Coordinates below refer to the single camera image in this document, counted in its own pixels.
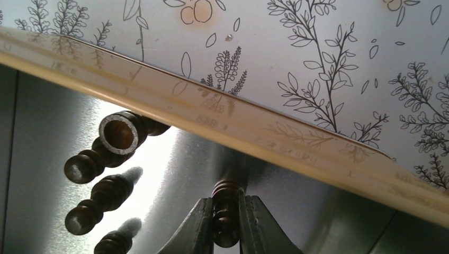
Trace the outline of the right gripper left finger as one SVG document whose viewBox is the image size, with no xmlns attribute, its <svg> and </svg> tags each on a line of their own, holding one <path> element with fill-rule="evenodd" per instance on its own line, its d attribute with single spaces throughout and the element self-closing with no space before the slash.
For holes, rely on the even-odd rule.
<svg viewBox="0 0 449 254">
<path fill-rule="evenodd" d="M 212 198 L 199 199 L 158 253 L 213 253 L 212 218 Z"/>
</svg>

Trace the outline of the dark wooden chess pawn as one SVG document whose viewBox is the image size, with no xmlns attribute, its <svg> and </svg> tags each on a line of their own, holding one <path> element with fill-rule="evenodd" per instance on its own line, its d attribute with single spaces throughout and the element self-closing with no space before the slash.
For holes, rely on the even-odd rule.
<svg viewBox="0 0 449 254">
<path fill-rule="evenodd" d="M 222 248 L 231 248 L 240 239 L 239 195 L 245 190 L 235 182 L 221 180 L 212 192 L 213 241 Z"/>
</svg>

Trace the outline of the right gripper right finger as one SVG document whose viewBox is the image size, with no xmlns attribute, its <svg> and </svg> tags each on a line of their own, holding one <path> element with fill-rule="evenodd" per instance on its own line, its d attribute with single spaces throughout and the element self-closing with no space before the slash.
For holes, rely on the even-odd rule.
<svg viewBox="0 0 449 254">
<path fill-rule="evenodd" d="M 238 194 L 240 253 L 303 253 L 258 196 Z"/>
</svg>

